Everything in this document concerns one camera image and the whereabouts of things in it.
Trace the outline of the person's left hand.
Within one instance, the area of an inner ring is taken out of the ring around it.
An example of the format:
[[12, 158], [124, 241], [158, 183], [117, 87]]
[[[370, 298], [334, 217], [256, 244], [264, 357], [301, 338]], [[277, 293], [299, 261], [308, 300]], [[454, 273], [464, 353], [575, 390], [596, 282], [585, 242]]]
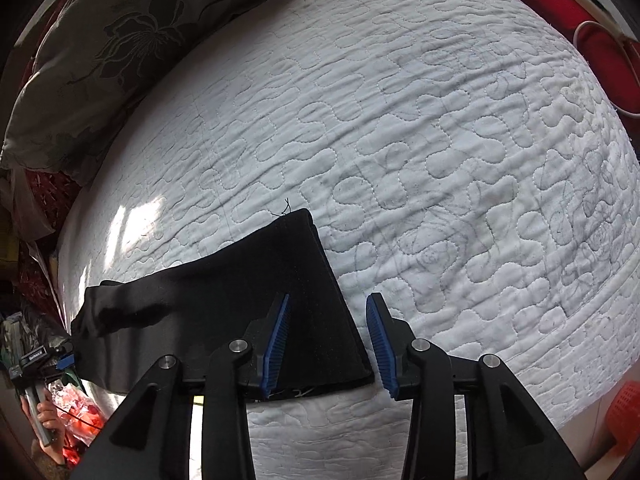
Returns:
[[44, 445], [41, 439], [38, 439], [41, 451], [50, 457], [56, 464], [60, 466], [66, 465], [66, 459], [63, 454], [65, 442], [65, 426], [62, 419], [58, 417], [58, 410], [52, 403], [51, 393], [43, 390], [44, 400], [37, 405], [36, 419], [43, 428], [49, 431], [51, 443]]

